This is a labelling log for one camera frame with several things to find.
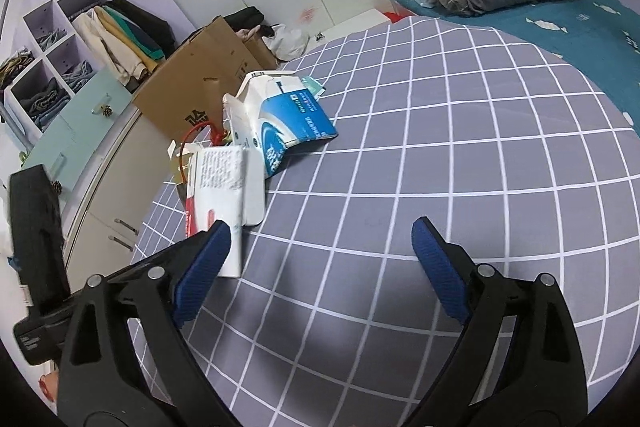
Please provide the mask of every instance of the gray bed sheet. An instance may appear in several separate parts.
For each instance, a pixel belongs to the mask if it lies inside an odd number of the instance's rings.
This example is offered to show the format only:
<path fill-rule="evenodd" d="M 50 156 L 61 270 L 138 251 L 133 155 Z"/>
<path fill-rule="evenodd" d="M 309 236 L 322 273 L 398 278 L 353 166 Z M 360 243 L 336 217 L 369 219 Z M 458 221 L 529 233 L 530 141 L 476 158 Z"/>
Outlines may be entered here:
<path fill-rule="evenodd" d="M 638 347 L 640 139 L 579 71 L 492 28 L 410 17 L 288 64 L 325 83 L 340 136 L 290 151 L 246 230 L 241 280 L 216 280 L 183 332 L 247 426 L 399 425 L 459 325 L 410 244 L 426 215 L 503 274 L 563 288 L 590 407 Z M 133 261 L 184 237 L 165 182 Z M 130 324 L 154 394 L 166 390 Z M 496 382 L 504 324 L 478 392 Z"/>

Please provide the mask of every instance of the light blue cabinet door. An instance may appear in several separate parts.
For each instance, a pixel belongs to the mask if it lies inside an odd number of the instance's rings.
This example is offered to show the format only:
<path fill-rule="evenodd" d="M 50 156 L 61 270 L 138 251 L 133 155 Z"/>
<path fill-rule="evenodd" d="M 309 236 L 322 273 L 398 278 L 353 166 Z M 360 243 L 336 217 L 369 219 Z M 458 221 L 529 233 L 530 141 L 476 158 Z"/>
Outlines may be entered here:
<path fill-rule="evenodd" d="M 74 140 L 93 153 L 131 98 L 131 93 L 105 68 L 71 99 L 60 116 L 74 132 Z M 107 106 L 110 116 L 103 112 Z"/>
<path fill-rule="evenodd" d="M 74 141 L 74 132 L 60 117 L 52 120 L 47 131 L 38 140 L 23 169 L 42 164 L 49 179 L 62 184 L 60 210 L 65 206 L 87 159 L 78 158 L 78 144 Z"/>

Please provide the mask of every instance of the cardboard box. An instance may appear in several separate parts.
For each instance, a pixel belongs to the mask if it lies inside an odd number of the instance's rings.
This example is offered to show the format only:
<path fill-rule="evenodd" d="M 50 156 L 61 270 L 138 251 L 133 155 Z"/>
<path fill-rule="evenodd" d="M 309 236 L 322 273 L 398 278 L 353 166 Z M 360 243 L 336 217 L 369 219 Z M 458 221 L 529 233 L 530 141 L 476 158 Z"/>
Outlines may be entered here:
<path fill-rule="evenodd" d="M 278 67 L 278 59 L 273 56 L 273 53 L 268 49 L 260 35 L 254 35 L 244 45 L 263 70 L 273 71 Z"/>
<path fill-rule="evenodd" d="M 180 46 L 138 89 L 133 103 L 177 143 L 197 123 L 222 129 L 222 97 L 260 64 L 222 17 Z"/>

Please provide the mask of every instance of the white plastic bag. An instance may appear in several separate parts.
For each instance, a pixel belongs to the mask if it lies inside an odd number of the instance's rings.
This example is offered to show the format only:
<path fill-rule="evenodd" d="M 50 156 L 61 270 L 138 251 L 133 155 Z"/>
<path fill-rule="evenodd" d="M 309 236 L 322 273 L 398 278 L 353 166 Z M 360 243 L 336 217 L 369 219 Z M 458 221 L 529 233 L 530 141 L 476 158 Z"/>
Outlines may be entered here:
<path fill-rule="evenodd" d="M 273 30 L 276 33 L 273 37 L 263 37 L 262 40 L 278 60 L 289 62 L 304 54 L 310 38 L 307 32 L 284 24 L 275 25 Z"/>

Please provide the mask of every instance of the pink butterfly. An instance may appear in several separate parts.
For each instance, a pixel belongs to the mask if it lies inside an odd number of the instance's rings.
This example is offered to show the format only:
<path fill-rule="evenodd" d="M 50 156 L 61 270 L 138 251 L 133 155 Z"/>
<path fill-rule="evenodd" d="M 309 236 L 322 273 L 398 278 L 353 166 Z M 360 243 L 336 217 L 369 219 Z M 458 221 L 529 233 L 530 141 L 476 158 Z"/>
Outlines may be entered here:
<path fill-rule="evenodd" d="M 300 14 L 300 17 L 298 18 L 298 20 L 302 23 L 308 24 L 313 20 L 315 15 L 316 15 L 316 8 L 315 7 L 308 8 Z"/>

